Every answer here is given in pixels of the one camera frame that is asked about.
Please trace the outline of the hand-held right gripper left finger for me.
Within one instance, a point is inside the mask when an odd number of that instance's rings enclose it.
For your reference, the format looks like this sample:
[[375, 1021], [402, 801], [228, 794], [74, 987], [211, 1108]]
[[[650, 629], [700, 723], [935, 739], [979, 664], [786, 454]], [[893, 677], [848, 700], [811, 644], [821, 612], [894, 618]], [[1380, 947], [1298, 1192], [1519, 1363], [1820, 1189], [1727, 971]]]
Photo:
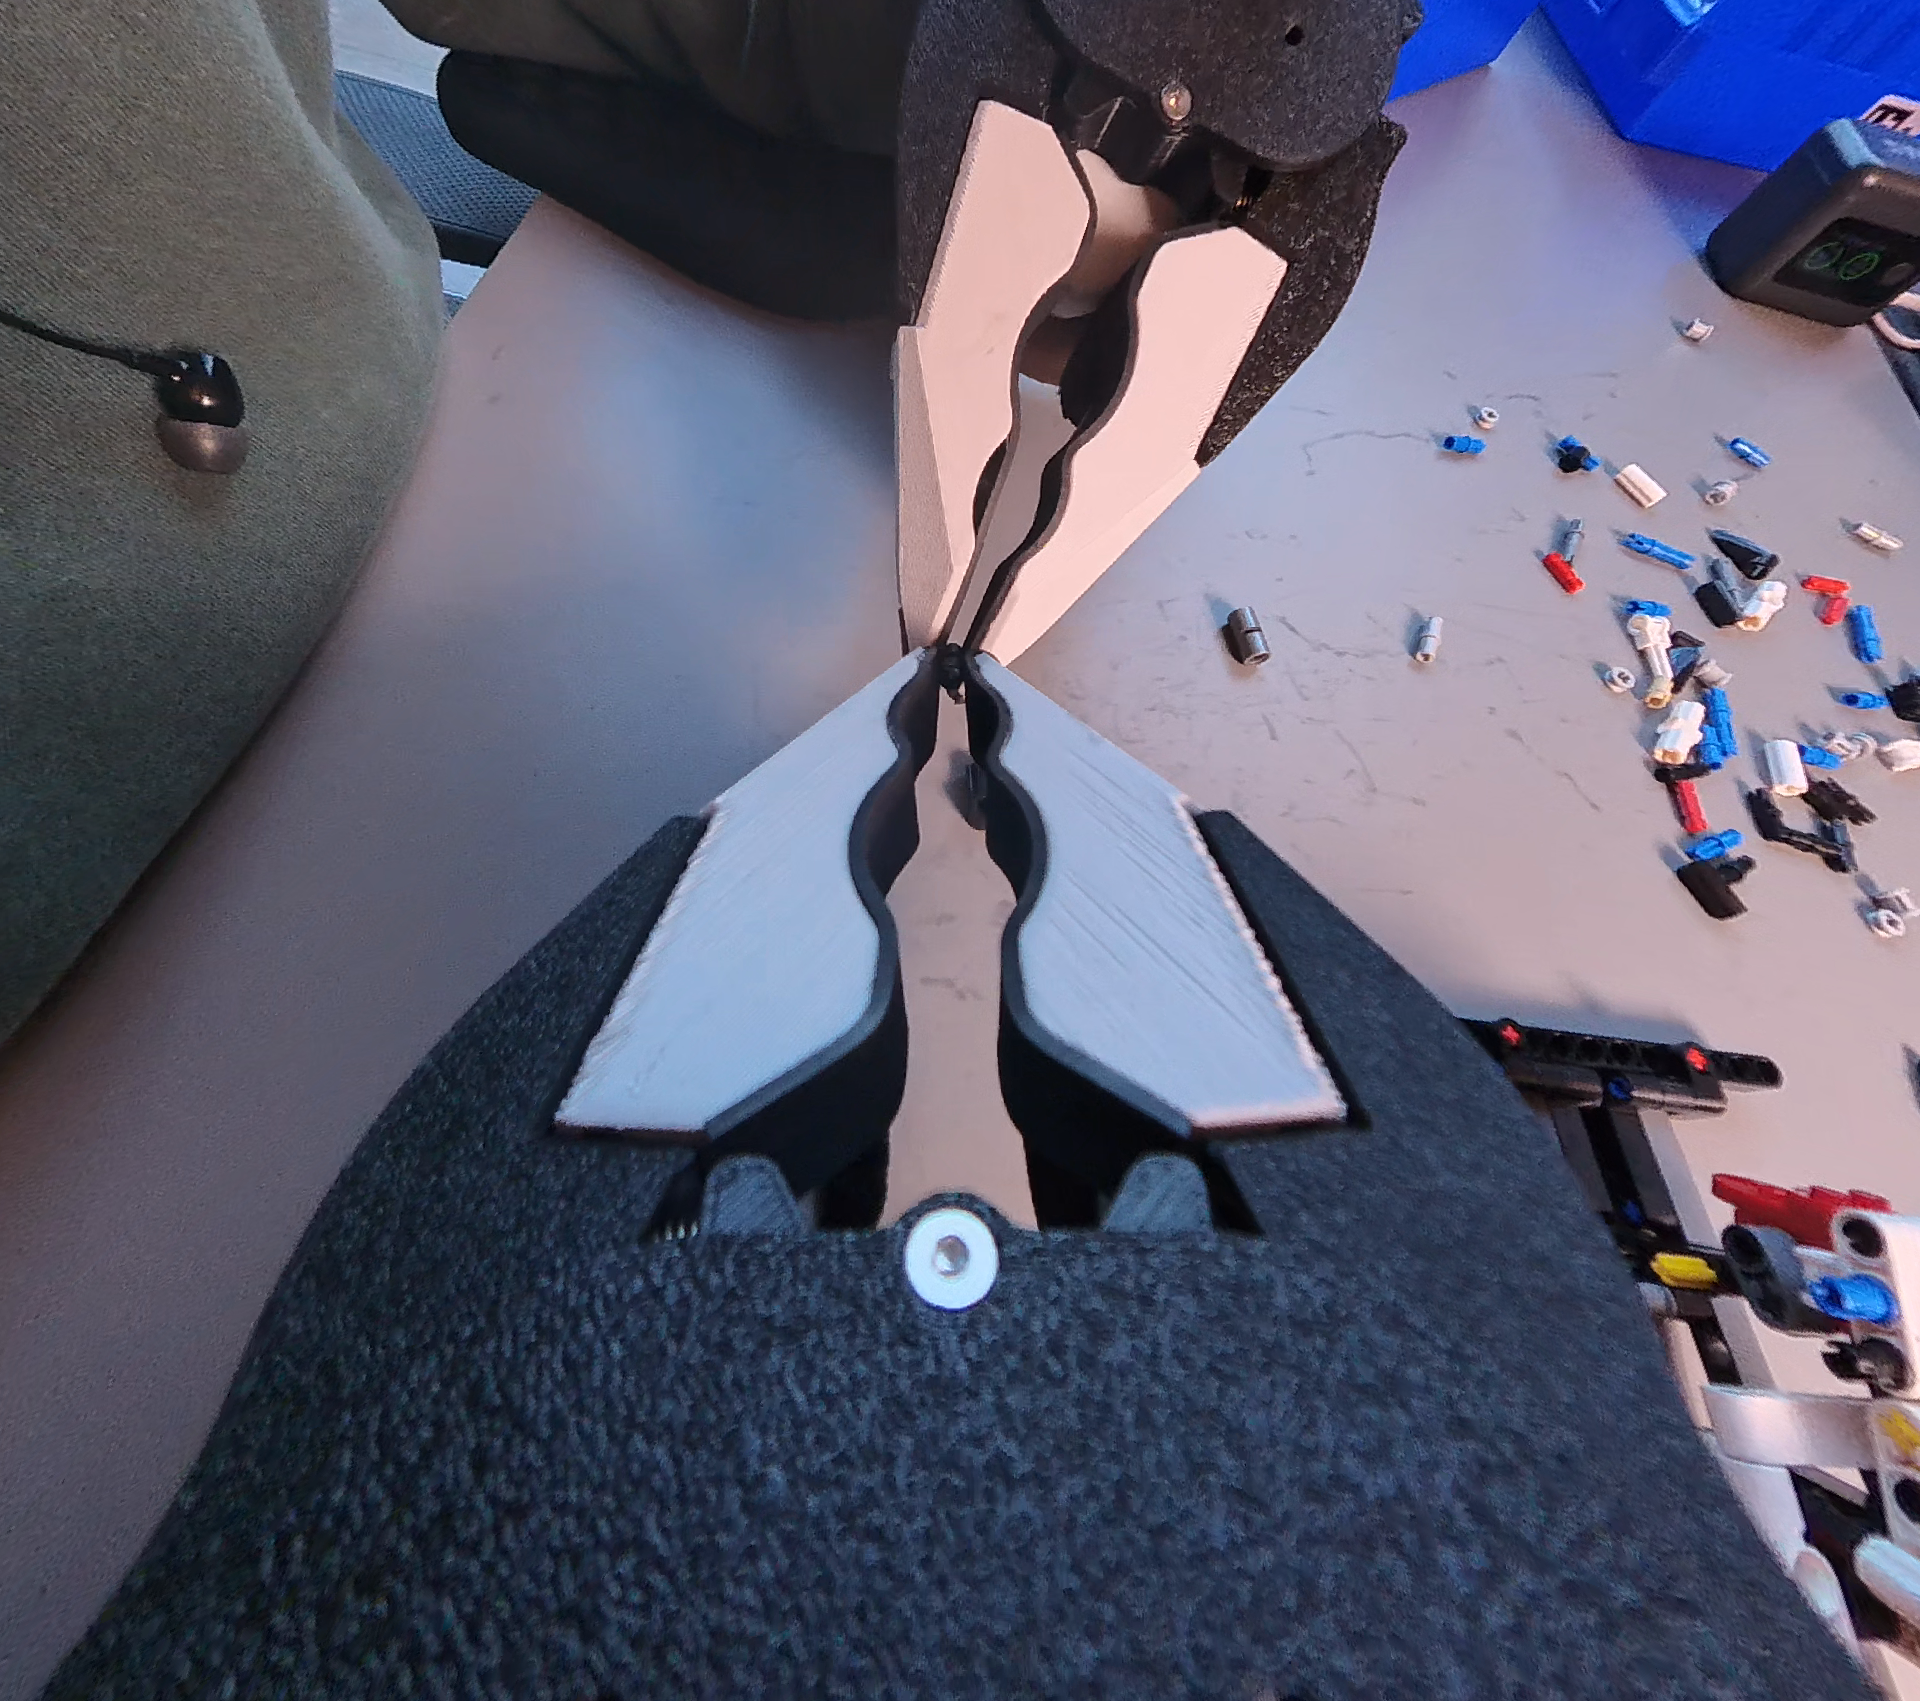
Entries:
[[824, 1227], [877, 1224], [907, 1078], [889, 893], [937, 714], [937, 657], [910, 652], [708, 805], [560, 1133], [768, 1157]]

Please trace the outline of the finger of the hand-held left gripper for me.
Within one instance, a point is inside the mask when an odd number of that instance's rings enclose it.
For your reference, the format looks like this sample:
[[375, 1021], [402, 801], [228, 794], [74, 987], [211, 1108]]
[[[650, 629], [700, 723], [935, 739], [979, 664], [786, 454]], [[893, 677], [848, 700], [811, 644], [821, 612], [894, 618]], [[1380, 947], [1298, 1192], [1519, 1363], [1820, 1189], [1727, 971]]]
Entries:
[[899, 617], [907, 647], [952, 625], [979, 528], [979, 477], [1016, 420], [1016, 363], [1094, 221], [1056, 130], [984, 98], [918, 315], [894, 348]]
[[964, 638], [1002, 661], [1033, 645], [1192, 483], [1285, 258], [1243, 228], [1171, 234], [1115, 289], [1061, 371], [1072, 438], [1048, 457], [1031, 532]]

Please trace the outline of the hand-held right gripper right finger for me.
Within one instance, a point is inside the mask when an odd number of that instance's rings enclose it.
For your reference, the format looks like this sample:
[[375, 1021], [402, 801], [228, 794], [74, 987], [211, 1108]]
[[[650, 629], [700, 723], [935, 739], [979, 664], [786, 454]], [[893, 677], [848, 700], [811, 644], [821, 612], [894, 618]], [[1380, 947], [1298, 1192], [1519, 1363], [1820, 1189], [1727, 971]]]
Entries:
[[999, 1080], [1043, 1227], [1098, 1224], [1145, 1154], [1346, 1118], [1180, 788], [993, 657], [969, 744], [1014, 890]]

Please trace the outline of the white brick toy truck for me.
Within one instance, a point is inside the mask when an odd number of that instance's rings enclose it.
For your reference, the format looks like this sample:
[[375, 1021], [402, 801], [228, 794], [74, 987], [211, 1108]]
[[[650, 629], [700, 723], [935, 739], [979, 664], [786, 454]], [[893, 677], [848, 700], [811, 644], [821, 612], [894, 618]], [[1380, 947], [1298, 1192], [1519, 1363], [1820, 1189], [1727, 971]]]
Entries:
[[[1883, 1195], [1714, 1174], [1732, 1219], [1688, 1228], [1657, 1139], [1776, 1088], [1759, 1055], [1467, 1021], [1544, 1111], [1659, 1322], [1675, 1372], [1753, 1527], [1890, 1697], [1915, 1697], [1918, 1474], [1880, 1465], [1874, 1403], [1918, 1415], [1918, 1221]], [[1714, 1294], [1669, 1291], [1647, 1257], [1720, 1262]]]

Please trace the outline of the pile of small brick pieces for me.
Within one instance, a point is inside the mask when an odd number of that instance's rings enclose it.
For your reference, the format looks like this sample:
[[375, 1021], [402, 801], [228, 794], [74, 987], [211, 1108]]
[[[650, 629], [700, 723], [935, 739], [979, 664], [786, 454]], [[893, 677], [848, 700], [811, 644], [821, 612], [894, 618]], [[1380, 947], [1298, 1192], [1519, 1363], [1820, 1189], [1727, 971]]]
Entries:
[[1871, 341], [1527, 326], [1435, 441], [1392, 725], [1467, 896], [1631, 873], [1631, 921], [1915, 939], [1915, 416]]

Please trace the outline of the black device with green display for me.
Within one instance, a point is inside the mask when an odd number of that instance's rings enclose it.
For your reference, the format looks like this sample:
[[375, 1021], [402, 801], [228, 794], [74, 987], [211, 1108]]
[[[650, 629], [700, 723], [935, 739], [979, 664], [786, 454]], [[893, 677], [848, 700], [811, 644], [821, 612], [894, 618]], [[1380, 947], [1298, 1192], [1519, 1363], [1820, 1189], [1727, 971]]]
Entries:
[[1731, 294], [1831, 325], [1866, 323], [1918, 275], [1918, 140], [1875, 121], [1811, 132], [1713, 233]]

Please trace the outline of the person's green jacket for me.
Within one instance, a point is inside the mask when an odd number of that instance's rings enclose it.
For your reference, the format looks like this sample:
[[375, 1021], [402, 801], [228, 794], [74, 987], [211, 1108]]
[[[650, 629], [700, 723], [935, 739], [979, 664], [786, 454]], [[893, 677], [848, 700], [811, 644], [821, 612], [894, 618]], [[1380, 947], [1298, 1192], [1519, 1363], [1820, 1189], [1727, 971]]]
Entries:
[[236, 472], [151, 385], [4, 334], [4, 1034], [338, 614], [418, 447], [434, 234], [348, 129], [326, 0], [4, 0], [4, 307], [209, 350]]

